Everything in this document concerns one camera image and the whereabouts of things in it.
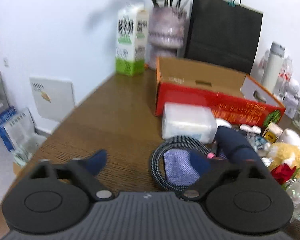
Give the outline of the clear plastic wipes pack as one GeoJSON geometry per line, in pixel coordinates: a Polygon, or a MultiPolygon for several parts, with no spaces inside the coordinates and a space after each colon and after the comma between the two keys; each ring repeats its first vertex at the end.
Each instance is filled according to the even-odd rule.
{"type": "Polygon", "coordinates": [[[216,132],[216,120],[209,107],[165,103],[162,115],[163,139],[185,135],[209,144],[213,142],[216,132]]]}

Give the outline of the purple cloth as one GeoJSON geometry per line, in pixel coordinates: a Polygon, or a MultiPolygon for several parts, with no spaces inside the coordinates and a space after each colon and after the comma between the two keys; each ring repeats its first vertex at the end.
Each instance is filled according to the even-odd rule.
{"type": "Polygon", "coordinates": [[[197,151],[171,149],[163,158],[166,180],[178,186],[192,185],[211,170],[209,159],[197,151]]]}

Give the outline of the red artificial rose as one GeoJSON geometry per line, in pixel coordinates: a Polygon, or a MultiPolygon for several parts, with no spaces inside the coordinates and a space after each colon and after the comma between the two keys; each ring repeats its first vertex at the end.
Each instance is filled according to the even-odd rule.
{"type": "Polygon", "coordinates": [[[284,185],[289,180],[300,178],[300,168],[281,164],[271,170],[270,174],[280,185],[284,185]]]}

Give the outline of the yellow plush toy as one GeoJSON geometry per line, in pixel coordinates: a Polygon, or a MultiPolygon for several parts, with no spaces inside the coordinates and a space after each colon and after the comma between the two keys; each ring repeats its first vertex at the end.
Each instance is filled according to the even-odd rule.
{"type": "Polygon", "coordinates": [[[292,129],[285,129],[278,140],[266,150],[266,158],[270,164],[268,169],[273,172],[276,168],[295,172],[295,178],[300,178],[300,135],[292,129]]]}

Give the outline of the iridescent wrapper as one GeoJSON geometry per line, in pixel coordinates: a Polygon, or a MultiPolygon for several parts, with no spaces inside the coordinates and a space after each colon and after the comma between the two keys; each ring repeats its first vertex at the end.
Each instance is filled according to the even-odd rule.
{"type": "Polygon", "coordinates": [[[300,221],[300,179],[293,179],[287,182],[286,193],[290,196],[294,211],[290,219],[292,223],[294,220],[300,221]]]}

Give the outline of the blue white snack bag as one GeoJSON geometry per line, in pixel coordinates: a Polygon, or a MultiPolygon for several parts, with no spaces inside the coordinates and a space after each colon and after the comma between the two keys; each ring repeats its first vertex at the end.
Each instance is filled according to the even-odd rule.
{"type": "Polygon", "coordinates": [[[267,151],[270,147],[270,142],[268,142],[264,137],[256,133],[247,133],[245,136],[249,144],[252,146],[255,152],[267,151]]]}

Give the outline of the red cardboard box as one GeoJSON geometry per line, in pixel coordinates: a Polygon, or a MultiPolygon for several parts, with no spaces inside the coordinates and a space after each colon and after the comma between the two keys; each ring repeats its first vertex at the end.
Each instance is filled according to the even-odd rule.
{"type": "Polygon", "coordinates": [[[284,105],[250,75],[206,62],[156,59],[156,116],[167,102],[209,107],[231,124],[267,127],[279,123],[284,105]]]}

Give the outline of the white thermos bottle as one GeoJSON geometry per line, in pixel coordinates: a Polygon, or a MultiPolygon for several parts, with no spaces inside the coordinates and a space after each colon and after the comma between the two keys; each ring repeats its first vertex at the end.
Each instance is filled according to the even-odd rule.
{"type": "Polygon", "coordinates": [[[279,73],[281,71],[282,63],[285,57],[285,47],[273,42],[270,48],[270,53],[265,68],[261,85],[267,89],[270,94],[273,93],[279,73]]]}

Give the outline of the blue white package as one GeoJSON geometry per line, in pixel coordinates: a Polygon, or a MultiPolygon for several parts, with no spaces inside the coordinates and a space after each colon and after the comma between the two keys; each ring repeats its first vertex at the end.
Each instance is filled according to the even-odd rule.
{"type": "Polygon", "coordinates": [[[17,111],[13,106],[0,114],[0,137],[12,152],[35,134],[34,122],[28,108],[17,111]]]}

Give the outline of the black paper bag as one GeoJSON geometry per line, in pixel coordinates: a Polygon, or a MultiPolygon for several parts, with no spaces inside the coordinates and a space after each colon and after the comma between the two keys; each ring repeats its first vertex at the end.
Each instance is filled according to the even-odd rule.
{"type": "Polygon", "coordinates": [[[186,59],[249,74],[260,39],[263,14],[242,0],[193,0],[186,59]]]}

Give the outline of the white green milk carton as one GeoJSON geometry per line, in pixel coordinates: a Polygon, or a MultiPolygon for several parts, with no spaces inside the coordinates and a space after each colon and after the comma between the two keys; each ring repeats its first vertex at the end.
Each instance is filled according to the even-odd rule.
{"type": "Polygon", "coordinates": [[[143,3],[119,10],[116,32],[116,72],[135,76],[145,70],[149,13],[143,3]]]}

